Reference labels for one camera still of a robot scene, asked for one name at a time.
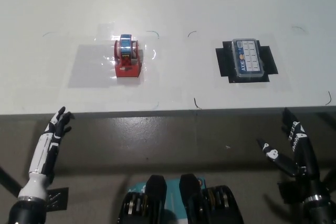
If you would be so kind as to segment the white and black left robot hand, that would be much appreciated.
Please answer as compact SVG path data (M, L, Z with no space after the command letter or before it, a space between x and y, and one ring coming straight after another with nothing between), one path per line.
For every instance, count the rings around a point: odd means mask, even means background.
M40 135L31 159L27 184L20 190L18 200L44 201L48 199L48 187L54 180L54 168L60 144L74 115L63 106L54 114Z

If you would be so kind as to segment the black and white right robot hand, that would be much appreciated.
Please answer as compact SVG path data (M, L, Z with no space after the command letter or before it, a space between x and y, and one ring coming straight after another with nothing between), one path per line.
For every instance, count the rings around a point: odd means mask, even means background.
M293 158L280 153L263 139L257 143L267 159L294 181L278 184L280 195L286 204L330 198L330 193L320 179L320 169L310 138L302 123L288 109L282 113L282 131L288 138Z

